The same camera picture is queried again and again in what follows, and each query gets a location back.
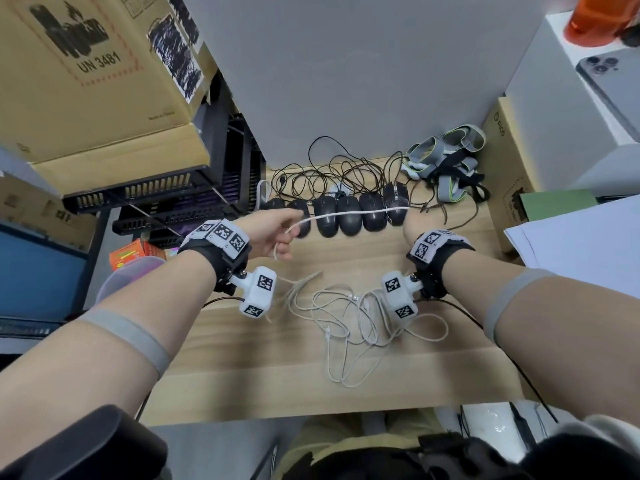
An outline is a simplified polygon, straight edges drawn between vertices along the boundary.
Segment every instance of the orange box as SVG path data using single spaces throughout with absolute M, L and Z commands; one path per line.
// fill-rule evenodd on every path
M 112 270 L 116 271 L 126 263 L 142 256 L 156 256 L 166 259 L 164 250 L 154 246 L 153 244 L 149 244 L 147 241 L 136 239 L 131 244 L 127 244 L 123 248 L 109 254 L 109 263 Z

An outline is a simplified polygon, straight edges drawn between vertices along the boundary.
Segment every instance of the silver smartphone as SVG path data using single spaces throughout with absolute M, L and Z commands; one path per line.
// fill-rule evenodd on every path
M 586 57 L 576 70 L 640 143 L 640 48 Z

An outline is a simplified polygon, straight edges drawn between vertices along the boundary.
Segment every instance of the wooden table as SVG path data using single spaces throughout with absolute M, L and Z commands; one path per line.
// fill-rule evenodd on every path
M 414 201 L 428 196 L 420 186 Z M 468 197 L 448 209 L 452 226 L 471 217 L 475 207 Z M 475 220 L 457 232 L 468 237 L 478 252 L 501 256 L 485 205 Z M 355 237 L 339 232 L 325 239 L 314 223 L 306 238 L 293 243 L 293 261 L 261 258 L 253 260 L 250 269 L 268 266 L 290 280 L 322 271 L 300 293 L 301 302 L 306 302 L 303 298 L 331 283 L 347 283 L 357 293 L 379 287 L 386 272 L 411 269 L 404 257 L 408 248 L 402 229 L 390 225 L 378 233 L 362 229 Z M 276 297 L 288 286 L 279 280 Z M 450 327 L 448 338 L 428 343 L 402 334 L 373 374 L 361 386 L 349 389 L 327 377 L 324 332 L 314 322 L 284 310 L 281 299 L 276 298 L 269 311 L 272 323 L 241 315 L 231 300 L 210 305 L 198 316 L 180 353 L 154 388 L 143 422 L 155 426 L 522 398 L 514 366 L 475 324 L 442 303 L 422 303 L 421 309 L 443 316 Z M 414 329 L 434 337 L 443 332 L 441 323 L 428 318 Z M 338 375 L 344 342 L 333 340 L 332 366 Z M 368 351 L 354 375 L 362 377 L 380 353 L 377 348 Z

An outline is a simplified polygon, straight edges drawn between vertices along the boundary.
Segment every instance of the black scribble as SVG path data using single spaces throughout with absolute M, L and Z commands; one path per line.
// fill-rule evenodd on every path
M 148 37 L 151 47 L 182 89 L 184 97 L 191 100 L 202 79 L 202 71 L 197 66 L 191 49 L 182 37 L 173 17 L 167 15 L 163 20 L 153 23 Z
M 43 26 L 47 37 L 66 56 L 78 59 L 91 54 L 92 45 L 104 42 L 109 35 L 95 18 L 85 20 L 78 8 L 65 2 L 67 14 L 75 23 L 60 23 L 44 5 L 31 5 L 29 11 Z
M 196 26 L 196 22 L 193 21 L 187 6 L 184 4 L 182 0 L 169 0 L 169 4 L 172 6 L 176 15 L 178 15 L 178 20 L 180 20 L 180 24 L 185 32 L 187 32 L 187 37 L 189 38 L 189 42 L 191 45 L 196 45 L 198 39 L 200 37 L 200 32 Z

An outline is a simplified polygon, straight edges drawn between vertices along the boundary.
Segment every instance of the person's left arm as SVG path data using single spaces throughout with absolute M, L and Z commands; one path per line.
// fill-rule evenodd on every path
M 278 259 L 286 260 L 300 228 L 285 230 L 302 216 L 260 210 L 234 224 L 250 238 L 250 258 L 277 246 Z M 97 308 L 144 329 L 173 359 L 215 284 L 209 261 L 184 251 Z M 85 321 L 60 327 L 0 374 L 0 468 L 102 405 L 135 414 L 157 379 L 151 362 L 115 335 Z

